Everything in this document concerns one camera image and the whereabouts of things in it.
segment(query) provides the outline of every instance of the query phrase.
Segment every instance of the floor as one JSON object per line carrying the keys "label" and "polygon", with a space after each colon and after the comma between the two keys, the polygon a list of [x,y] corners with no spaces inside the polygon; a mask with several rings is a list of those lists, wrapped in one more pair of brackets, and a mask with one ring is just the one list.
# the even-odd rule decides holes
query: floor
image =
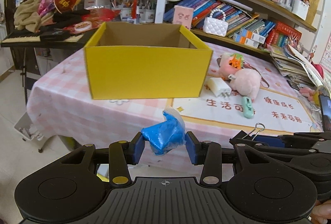
{"label": "floor", "polygon": [[[54,137],[44,152],[38,153],[37,148],[31,142],[24,142],[14,129],[14,124],[26,111],[22,77],[19,74],[19,71],[15,71],[0,83],[0,218],[8,224],[18,224],[22,220],[14,201],[17,184],[69,152],[60,138]],[[184,172],[146,165],[130,167],[129,171],[132,178],[190,176]]]}

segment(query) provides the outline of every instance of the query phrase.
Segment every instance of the smartphone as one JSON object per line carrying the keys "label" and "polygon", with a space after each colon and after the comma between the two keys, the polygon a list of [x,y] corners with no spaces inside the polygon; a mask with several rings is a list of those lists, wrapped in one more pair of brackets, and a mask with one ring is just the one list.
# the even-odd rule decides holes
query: smartphone
{"label": "smartphone", "polygon": [[323,130],[331,131],[331,99],[325,95],[319,95],[318,99],[321,105]]}

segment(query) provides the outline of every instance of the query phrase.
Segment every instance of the pink checkered tablecloth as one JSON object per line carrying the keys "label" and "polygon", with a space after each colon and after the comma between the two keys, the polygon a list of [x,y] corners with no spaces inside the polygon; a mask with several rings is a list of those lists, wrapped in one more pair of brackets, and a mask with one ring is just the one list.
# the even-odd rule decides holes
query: pink checkered tablecloth
{"label": "pink checkered tablecloth", "polygon": [[[208,70],[212,75],[218,70],[217,58],[224,52],[236,51],[207,44],[214,51]],[[263,82],[262,86],[297,96],[273,64],[243,55],[245,62],[257,69],[267,82]],[[92,143],[97,148],[103,148],[115,141],[130,141],[143,127],[162,122],[166,104],[167,99],[92,100],[81,49],[34,84],[27,111],[32,122],[46,137],[69,136],[82,145]],[[215,141],[223,147],[232,147],[229,138],[238,133],[238,130],[192,122],[186,122],[186,130],[193,131],[200,141]],[[166,156],[155,156],[146,144],[141,163],[191,174],[201,172],[201,167],[190,164],[185,147],[172,150]]]}

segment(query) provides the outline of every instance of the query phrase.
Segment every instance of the white quilted handbag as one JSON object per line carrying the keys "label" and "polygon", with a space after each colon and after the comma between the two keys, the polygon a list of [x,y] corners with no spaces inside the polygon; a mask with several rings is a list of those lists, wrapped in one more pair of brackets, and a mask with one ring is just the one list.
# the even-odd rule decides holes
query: white quilted handbag
{"label": "white quilted handbag", "polygon": [[[215,12],[222,12],[223,13],[223,19],[215,19],[212,16]],[[225,21],[225,13],[223,10],[220,10],[219,8],[216,8],[211,11],[210,16],[205,18],[203,31],[207,34],[212,35],[218,35],[218,36],[226,36],[226,31],[229,24]]]}

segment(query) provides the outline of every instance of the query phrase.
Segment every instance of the blue packet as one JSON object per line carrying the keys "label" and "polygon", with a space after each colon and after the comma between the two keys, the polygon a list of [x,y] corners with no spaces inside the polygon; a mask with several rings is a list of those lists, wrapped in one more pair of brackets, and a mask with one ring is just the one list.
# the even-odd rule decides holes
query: blue packet
{"label": "blue packet", "polygon": [[141,130],[156,156],[165,155],[185,144],[185,123],[180,114],[172,107],[167,107],[163,110],[163,116],[164,122]]}

